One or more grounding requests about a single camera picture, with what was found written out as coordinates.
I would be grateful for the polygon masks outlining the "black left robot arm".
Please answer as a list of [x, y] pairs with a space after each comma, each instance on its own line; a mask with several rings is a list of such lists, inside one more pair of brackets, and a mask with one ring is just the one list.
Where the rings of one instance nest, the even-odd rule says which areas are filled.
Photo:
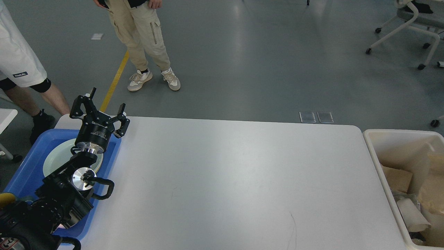
[[54, 232], [58, 226], [70, 228], [93, 209], [90, 199], [108, 199], [114, 189], [112, 180], [97, 177], [90, 168], [99, 154], [106, 152], [111, 136], [125, 135], [130, 120], [121, 104], [115, 117], [96, 109], [91, 93], [74, 100], [69, 116], [82, 120], [74, 142], [77, 152], [66, 163], [43, 179], [33, 203], [15, 200], [1, 206], [1, 248], [5, 250], [57, 250], [62, 243], [80, 250], [81, 243]]

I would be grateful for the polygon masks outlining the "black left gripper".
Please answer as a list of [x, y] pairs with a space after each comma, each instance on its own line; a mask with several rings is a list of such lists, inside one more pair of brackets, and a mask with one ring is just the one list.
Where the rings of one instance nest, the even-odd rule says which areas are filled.
[[[126, 134], [130, 120], [124, 112], [125, 103], [122, 103], [115, 117], [98, 112], [92, 99], [96, 88], [93, 87], [90, 93], [79, 95], [73, 102], [69, 117], [82, 120], [79, 134], [75, 140], [75, 146], [79, 149], [93, 148], [98, 154], [106, 152], [112, 133], [116, 138], [121, 138]], [[114, 128], [114, 123], [120, 122], [119, 128]]]

